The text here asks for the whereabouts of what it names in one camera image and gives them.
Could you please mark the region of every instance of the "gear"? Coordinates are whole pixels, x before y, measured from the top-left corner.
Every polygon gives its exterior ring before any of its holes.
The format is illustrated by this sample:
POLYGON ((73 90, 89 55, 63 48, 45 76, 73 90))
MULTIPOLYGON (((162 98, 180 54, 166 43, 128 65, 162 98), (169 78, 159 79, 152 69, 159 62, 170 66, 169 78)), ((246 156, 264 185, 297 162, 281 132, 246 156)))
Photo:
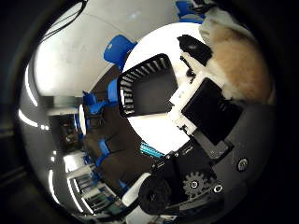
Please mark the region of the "gear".
POLYGON ((185 193, 191 198, 202 194, 210 186, 210 182, 205 178, 205 175, 199 172, 191 172, 190 175, 186 175, 186 180, 183 183, 185 193))

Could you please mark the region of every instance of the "white table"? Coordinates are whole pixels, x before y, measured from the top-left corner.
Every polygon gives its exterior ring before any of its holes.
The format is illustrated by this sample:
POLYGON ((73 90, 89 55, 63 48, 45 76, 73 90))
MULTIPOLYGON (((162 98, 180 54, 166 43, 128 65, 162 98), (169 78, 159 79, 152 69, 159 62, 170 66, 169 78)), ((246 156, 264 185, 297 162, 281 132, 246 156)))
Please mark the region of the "white table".
POLYGON ((83 135, 86 135, 86 124, 83 105, 80 105, 78 107, 78 122, 80 123, 80 128, 82 130, 83 135))
MULTIPOLYGON (((177 37, 191 35, 204 42, 198 31, 199 24, 178 22, 163 26, 145 35, 130 53, 123 71, 159 53, 165 53, 174 68, 178 86, 190 78, 186 76, 188 67, 180 60, 181 50, 177 37)), ((189 137, 179 130, 165 114, 129 118, 135 132, 150 146, 163 154, 176 151, 183 146, 189 137)))

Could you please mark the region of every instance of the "black cable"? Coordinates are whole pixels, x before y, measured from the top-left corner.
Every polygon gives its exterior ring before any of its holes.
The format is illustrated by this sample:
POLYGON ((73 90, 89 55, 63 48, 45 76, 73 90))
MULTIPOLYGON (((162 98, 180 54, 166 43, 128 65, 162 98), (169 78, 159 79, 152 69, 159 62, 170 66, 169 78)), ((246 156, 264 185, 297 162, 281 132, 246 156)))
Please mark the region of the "black cable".
MULTIPOLYGON (((72 21, 67 22, 65 25, 59 27, 58 29, 56 29, 56 30, 54 30, 54 31, 51 31, 51 32, 49 32, 48 34, 46 34, 46 35, 44 36, 45 38, 43 38, 43 39, 40 41, 39 44, 41 44, 42 42, 46 41, 47 39, 49 39, 49 38, 52 37, 53 35, 56 35, 58 32, 62 31, 65 27, 67 27, 67 26, 70 25, 73 21, 75 21, 76 18, 82 13, 82 11, 84 10, 84 8, 86 7, 88 1, 89 1, 89 0, 86 0, 86 1, 82 0, 82 1, 81 1, 82 6, 81 6, 80 10, 76 12, 76 13, 78 13, 78 14, 76 15, 76 17, 75 17, 72 21)), ((61 21, 64 21, 64 20, 66 20, 67 18, 69 18, 69 17, 71 17, 71 16, 73 16, 73 15, 75 15, 75 14, 72 14, 72 15, 70 15, 70 16, 64 18, 64 19, 61 20, 61 21)))
POLYGON ((55 22, 51 27, 53 27, 53 26, 55 26, 55 25, 61 23, 62 21, 65 21, 66 19, 68 19, 68 18, 70 18, 70 17, 76 15, 79 11, 80 11, 80 9, 79 9, 78 11, 74 12, 73 14, 71 14, 71 15, 69 15, 69 16, 63 18, 62 20, 55 22))

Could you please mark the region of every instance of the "blue chair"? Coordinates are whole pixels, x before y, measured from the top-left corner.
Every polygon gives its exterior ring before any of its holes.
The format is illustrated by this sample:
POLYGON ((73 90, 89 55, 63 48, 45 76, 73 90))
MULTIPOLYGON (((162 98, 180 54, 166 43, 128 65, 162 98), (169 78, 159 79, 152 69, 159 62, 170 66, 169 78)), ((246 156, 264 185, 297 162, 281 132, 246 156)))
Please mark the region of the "blue chair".
POLYGON ((129 190, 129 186, 124 183, 123 181, 119 180, 119 185, 121 187, 122 193, 124 194, 126 191, 129 190))
POLYGON ((95 95, 91 93, 87 93, 86 91, 83 92, 83 104, 85 105, 94 105, 96 104, 95 95))
POLYGON ((132 43, 123 35, 116 35, 107 44, 103 57, 107 62, 116 64, 120 71, 122 71, 125 55, 132 50, 136 44, 136 42, 132 43))
POLYGON ((101 101, 96 104, 90 105, 90 113, 97 114, 105 106, 114 106, 118 103, 117 93, 117 79, 113 79, 107 86, 107 101, 101 101))
POLYGON ((118 150, 115 150, 115 151, 110 151, 110 149, 108 148, 107 146, 107 142, 109 140, 111 140, 116 134, 112 135, 111 137, 109 137, 107 140, 105 140, 104 138, 100 139, 97 141, 97 145, 101 151, 101 156, 96 160, 95 162, 95 166, 98 167, 101 162, 107 158, 110 154, 112 153, 115 153, 115 152, 118 152, 118 151, 121 151, 122 149, 118 149, 118 150))
POLYGON ((181 18, 183 16, 194 14, 194 12, 191 10, 192 3, 187 1, 177 1, 176 6, 179 10, 178 17, 181 18))
POLYGON ((189 19, 189 18, 180 18, 179 22, 193 22, 193 23, 202 24, 203 20, 189 19))

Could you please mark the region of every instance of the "stuffed animal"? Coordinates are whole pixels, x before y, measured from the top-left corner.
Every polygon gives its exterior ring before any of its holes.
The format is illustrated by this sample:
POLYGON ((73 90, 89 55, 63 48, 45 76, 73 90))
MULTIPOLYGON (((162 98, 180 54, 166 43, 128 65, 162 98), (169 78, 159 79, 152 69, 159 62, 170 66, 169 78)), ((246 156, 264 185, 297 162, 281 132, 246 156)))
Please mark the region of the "stuffed animal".
MULTIPOLYGON (((222 94, 226 99, 273 103, 272 80, 263 55, 252 39, 214 22, 209 46, 212 56, 205 70, 224 81, 222 94)), ((195 74, 203 66, 186 52, 182 57, 194 68, 195 74)))

